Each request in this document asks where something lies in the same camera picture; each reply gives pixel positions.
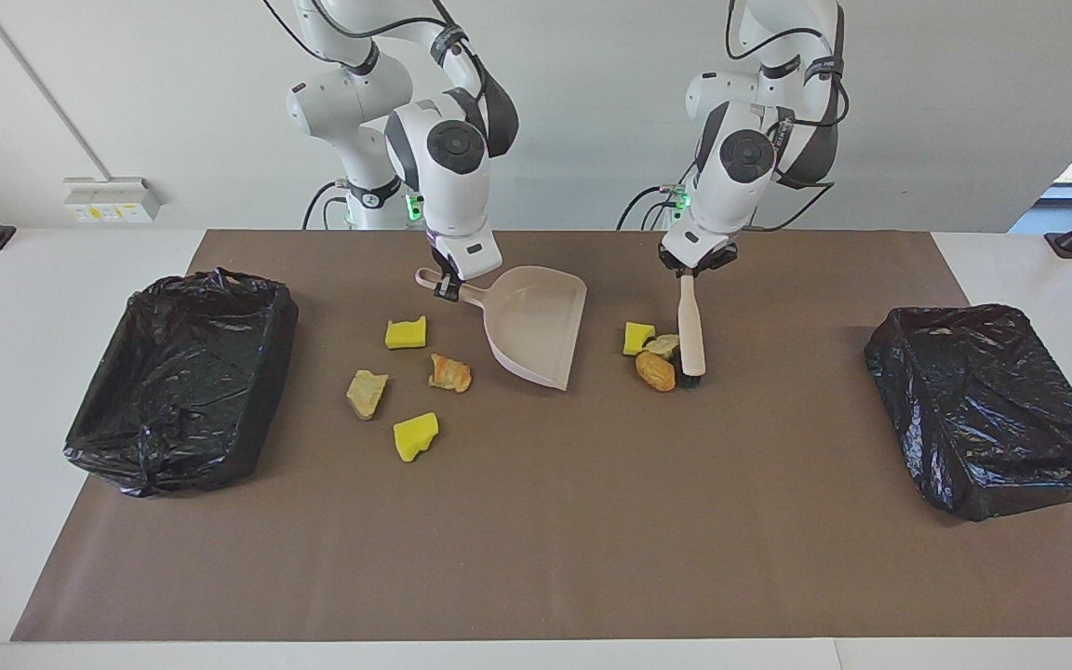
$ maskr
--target beige dustpan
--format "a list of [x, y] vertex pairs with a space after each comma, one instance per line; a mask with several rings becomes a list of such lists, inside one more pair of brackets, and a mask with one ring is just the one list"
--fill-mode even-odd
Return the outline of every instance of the beige dustpan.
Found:
[[[416, 271], [417, 284], [434, 288], [438, 281], [438, 271]], [[536, 385], [566, 389], [586, 304], [581, 279], [522, 266], [504, 271], [490, 288], [462, 284], [460, 296], [482, 309], [486, 339], [503, 368]]]

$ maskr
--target white power socket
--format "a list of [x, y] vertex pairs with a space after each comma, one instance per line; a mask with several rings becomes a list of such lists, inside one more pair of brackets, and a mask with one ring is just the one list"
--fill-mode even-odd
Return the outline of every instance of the white power socket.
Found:
[[64, 179], [72, 188], [64, 207], [80, 223], [152, 223], [160, 200], [142, 179]]

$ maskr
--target black plastic bag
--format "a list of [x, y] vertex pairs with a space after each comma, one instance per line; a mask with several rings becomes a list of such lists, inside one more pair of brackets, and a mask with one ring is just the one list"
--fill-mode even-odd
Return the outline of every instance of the black plastic bag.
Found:
[[250, 475], [284, 390], [297, 313], [286, 285], [222, 268], [133, 294], [64, 457], [136, 497]]
[[864, 353], [930, 504], [982, 521], [1072, 501], [1072, 387], [1019, 310], [892, 310]]

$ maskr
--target table surface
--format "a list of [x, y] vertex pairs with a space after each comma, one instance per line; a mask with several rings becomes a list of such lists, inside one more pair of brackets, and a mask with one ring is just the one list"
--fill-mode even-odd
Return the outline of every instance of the table surface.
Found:
[[[51, 445], [63, 444], [126, 297], [159, 277], [181, 274], [202, 235], [21, 229], [0, 253], [0, 667], [416, 667], [421, 659], [427, 667], [493, 667], [507, 658], [511, 667], [881, 669], [1072, 661], [1072, 639], [5, 644], [84, 483]], [[1033, 236], [935, 240], [971, 304], [1025, 310], [1072, 383], [1072, 263]]]

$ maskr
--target brown paper sheet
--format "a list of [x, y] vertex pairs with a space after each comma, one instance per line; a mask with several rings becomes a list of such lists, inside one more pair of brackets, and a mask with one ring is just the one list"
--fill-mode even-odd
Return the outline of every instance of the brown paper sheet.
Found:
[[[983, 523], [915, 491], [863, 362], [896, 306], [965, 306], [927, 234], [783, 233], [698, 280], [699, 389], [658, 394], [625, 321], [673, 329], [658, 235], [502, 233], [590, 287], [569, 390], [510, 376], [480, 314], [413, 285], [407, 234], [211, 232], [193, 270], [285, 281], [293, 370], [254, 478], [131, 500], [90, 479], [16, 640], [1072, 636], [1072, 504]], [[388, 352], [428, 314], [430, 346]], [[473, 366], [429, 389], [430, 353]], [[391, 374], [355, 419], [355, 370]], [[403, 463], [391, 423], [436, 412]]]

